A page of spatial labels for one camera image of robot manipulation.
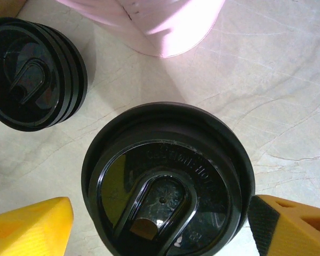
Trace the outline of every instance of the yellow object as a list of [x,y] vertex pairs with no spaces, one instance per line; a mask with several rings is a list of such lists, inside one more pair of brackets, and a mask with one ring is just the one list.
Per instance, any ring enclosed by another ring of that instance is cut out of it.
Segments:
[[268,256],[320,256],[319,208],[273,196],[258,197],[279,213]]
[[73,219],[67,197],[0,214],[0,256],[63,256]]

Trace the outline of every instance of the black rubber pad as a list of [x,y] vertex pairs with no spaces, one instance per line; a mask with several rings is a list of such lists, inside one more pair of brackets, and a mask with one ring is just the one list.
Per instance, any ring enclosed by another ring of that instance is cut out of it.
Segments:
[[248,218],[257,249],[261,256],[266,256],[274,236],[279,213],[258,196],[250,201]]

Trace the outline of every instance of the black cup lid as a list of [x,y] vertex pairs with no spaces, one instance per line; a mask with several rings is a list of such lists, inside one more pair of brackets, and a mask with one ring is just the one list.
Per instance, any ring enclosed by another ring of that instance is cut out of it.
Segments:
[[84,160],[82,190],[113,255],[212,256],[244,223],[254,176],[224,123],[161,102],[102,129]]
[[70,70],[60,47],[33,26],[0,19],[0,120],[22,131],[58,122],[71,97]]

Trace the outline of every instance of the marble surface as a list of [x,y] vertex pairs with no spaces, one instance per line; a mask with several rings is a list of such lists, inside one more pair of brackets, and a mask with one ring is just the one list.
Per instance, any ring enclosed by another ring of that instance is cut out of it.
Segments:
[[[226,0],[212,31],[170,59],[140,55],[75,11],[29,0],[20,18],[52,26],[82,53],[89,92],[70,120],[35,133],[0,123],[0,213],[68,196],[66,255],[110,255],[82,200],[86,150],[121,112],[152,101],[201,107],[246,148],[257,194],[320,207],[320,0]],[[218,255],[258,255],[249,224]]]

